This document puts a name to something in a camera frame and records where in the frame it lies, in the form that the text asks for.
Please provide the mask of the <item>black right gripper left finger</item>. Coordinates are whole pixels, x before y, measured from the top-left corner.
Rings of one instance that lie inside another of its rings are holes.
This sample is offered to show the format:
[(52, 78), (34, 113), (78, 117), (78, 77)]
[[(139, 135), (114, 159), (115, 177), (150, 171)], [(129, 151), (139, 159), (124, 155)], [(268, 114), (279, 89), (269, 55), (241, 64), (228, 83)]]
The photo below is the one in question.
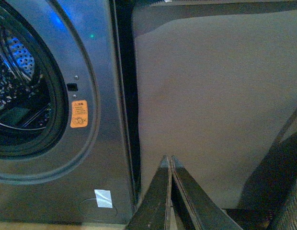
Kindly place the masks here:
[(127, 230), (169, 230), (171, 228), (172, 171), (170, 159), (164, 156), (129, 223)]

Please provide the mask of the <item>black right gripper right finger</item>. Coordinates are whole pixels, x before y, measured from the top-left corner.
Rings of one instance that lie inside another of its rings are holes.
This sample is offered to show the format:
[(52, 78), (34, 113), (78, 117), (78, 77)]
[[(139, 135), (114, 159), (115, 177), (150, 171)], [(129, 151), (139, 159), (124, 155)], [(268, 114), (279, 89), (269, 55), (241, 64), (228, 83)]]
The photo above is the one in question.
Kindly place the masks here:
[(177, 157), (171, 157), (174, 210), (186, 230), (240, 230), (185, 169)]

